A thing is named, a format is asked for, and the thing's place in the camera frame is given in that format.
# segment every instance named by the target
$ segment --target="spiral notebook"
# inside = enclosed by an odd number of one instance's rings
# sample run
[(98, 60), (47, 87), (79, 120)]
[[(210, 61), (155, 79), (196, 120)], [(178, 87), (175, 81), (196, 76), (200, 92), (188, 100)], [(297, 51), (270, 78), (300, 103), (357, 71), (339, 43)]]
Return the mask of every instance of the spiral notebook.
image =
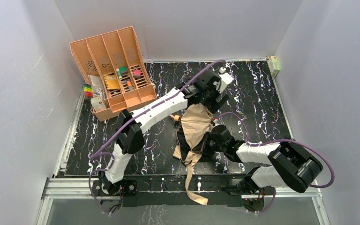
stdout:
[(107, 88), (107, 90), (120, 89), (118, 79), (115, 74), (104, 75), (104, 82), (105, 82), (105, 87)]

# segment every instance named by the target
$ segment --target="pink eraser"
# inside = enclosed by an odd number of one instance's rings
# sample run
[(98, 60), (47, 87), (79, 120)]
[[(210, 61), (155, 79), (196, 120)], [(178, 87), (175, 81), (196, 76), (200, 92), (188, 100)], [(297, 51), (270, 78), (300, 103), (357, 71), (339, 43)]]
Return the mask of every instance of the pink eraser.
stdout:
[(142, 72), (141, 72), (141, 70), (135, 70), (134, 72), (133, 72), (133, 75), (138, 75), (138, 76), (140, 76), (142, 74)]

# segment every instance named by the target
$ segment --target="marble tabletop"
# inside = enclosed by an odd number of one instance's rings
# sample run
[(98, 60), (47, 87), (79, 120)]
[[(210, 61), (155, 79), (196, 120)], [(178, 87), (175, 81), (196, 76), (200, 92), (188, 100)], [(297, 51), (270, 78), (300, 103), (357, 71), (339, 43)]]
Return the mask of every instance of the marble tabletop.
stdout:
[[(165, 95), (187, 76), (195, 75), (207, 64), (208, 62), (146, 63), (145, 66), (159, 97)], [(226, 89), (230, 99), (215, 116), (228, 111), (239, 115), (250, 132), (252, 142), (290, 138), (267, 62), (228, 61), (226, 65), (218, 63), (213, 69), (218, 70), (221, 66), (227, 67), (227, 72), (234, 77), (234, 81)], [(116, 118), (98, 121), (93, 114), (90, 101), (84, 101), (65, 175), (87, 176), (96, 168), (106, 167), (109, 157), (97, 160), (89, 160), (88, 157), (113, 135), (115, 123)], [(236, 139), (245, 138), (246, 132), (237, 118), (225, 115), (219, 123), (225, 124)], [(173, 120), (169, 117), (152, 126), (144, 136), (145, 147), (131, 158), (125, 174), (186, 175), (185, 166), (172, 156), (176, 145), (175, 131)], [(105, 151), (112, 152), (112, 150), (113, 144)], [(235, 163), (222, 153), (216, 153), (198, 162), (194, 173), (248, 173), (256, 165)]]

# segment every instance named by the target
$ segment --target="white wall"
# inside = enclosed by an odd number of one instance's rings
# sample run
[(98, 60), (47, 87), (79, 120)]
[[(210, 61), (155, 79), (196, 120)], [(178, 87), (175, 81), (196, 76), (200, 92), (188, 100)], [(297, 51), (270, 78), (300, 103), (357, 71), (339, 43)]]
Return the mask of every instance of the white wall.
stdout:
[(53, 0), (0, 1), (0, 225), (36, 221), (79, 97)]
[(75, 39), (134, 26), (155, 61), (273, 55), (302, 0), (56, 0)]
[(276, 55), (295, 138), (335, 170), (335, 183), (322, 190), (329, 219), (360, 224), (360, 1), (304, 0)]

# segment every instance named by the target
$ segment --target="desk organizer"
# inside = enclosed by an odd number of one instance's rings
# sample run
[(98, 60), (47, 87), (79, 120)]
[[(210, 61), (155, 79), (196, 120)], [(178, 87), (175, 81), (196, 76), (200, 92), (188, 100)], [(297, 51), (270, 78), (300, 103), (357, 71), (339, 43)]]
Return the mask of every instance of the desk organizer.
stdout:
[[(147, 75), (139, 43), (133, 27), (111, 31), (70, 43), (71, 53), (86, 83), (90, 84), (88, 75), (99, 76), (102, 81), (105, 75), (116, 75), (120, 89), (107, 90), (103, 82), (107, 99), (107, 109), (94, 112), (100, 121), (118, 116), (120, 111), (142, 108), (157, 99), (153, 84)], [(125, 67), (119, 79), (117, 69)], [(140, 70), (139, 79), (132, 74)]]

